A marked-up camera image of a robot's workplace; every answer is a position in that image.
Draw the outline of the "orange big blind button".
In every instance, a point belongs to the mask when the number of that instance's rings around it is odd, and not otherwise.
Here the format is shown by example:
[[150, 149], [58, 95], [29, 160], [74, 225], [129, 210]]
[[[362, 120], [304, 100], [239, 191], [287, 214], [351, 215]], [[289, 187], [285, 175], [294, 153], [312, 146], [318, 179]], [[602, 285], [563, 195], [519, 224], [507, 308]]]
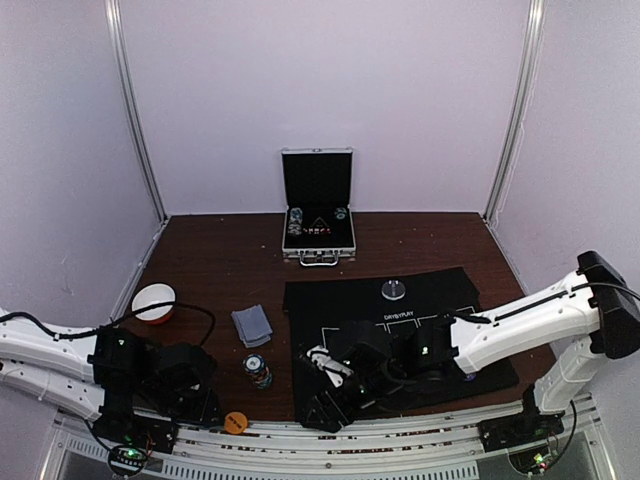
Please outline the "orange big blind button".
[[246, 415], [239, 411], [229, 412], [224, 419], [224, 431], [231, 435], [241, 435], [249, 427]]

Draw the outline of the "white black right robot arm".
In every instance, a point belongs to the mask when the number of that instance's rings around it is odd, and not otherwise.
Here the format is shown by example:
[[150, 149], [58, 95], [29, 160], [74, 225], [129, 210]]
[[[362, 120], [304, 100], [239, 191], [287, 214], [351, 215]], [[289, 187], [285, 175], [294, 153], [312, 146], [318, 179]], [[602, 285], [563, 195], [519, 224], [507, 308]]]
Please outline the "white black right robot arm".
[[299, 423], [336, 433], [386, 400], [460, 390], [507, 357], [571, 337], [553, 367], [525, 390], [522, 412], [481, 424], [501, 441], [560, 431], [565, 409], [601, 365], [639, 349], [638, 293], [597, 252], [577, 261], [576, 271], [535, 294], [479, 313], [441, 313], [404, 335], [366, 321], [343, 323], [328, 347], [303, 356], [329, 384], [303, 404]]

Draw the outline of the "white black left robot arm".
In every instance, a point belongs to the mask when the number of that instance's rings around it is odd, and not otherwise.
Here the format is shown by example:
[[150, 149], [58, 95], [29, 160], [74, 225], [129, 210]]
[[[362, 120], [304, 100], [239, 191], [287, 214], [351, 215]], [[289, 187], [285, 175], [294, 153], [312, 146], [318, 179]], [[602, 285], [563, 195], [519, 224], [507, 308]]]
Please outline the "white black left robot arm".
[[1, 313], [1, 380], [88, 421], [100, 438], [172, 449], [181, 425], [221, 425], [215, 359], [190, 343], [163, 345], [122, 326], [56, 327]]

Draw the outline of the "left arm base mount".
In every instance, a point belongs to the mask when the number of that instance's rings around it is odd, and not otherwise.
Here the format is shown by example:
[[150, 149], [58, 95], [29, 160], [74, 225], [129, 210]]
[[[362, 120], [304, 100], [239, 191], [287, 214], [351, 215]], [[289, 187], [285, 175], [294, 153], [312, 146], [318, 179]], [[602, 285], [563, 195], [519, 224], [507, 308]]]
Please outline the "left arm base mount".
[[153, 453], [173, 452], [179, 427], [176, 423], [135, 415], [132, 421], [84, 421], [94, 440], [107, 452], [107, 465], [117, 476], [140, 474]]

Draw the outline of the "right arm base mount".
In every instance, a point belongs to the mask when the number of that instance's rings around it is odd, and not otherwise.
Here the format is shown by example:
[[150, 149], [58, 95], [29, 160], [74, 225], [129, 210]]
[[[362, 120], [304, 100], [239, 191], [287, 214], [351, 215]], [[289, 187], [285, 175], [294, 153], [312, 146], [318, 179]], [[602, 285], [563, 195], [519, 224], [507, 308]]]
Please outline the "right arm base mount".
[[506, 449], [511, 467], [532, 477], [543, 475], [558, 453], [557, 435], [564, 432], [561, 415], [515, 415], [484, 420], [478, 424], [485, 452]]

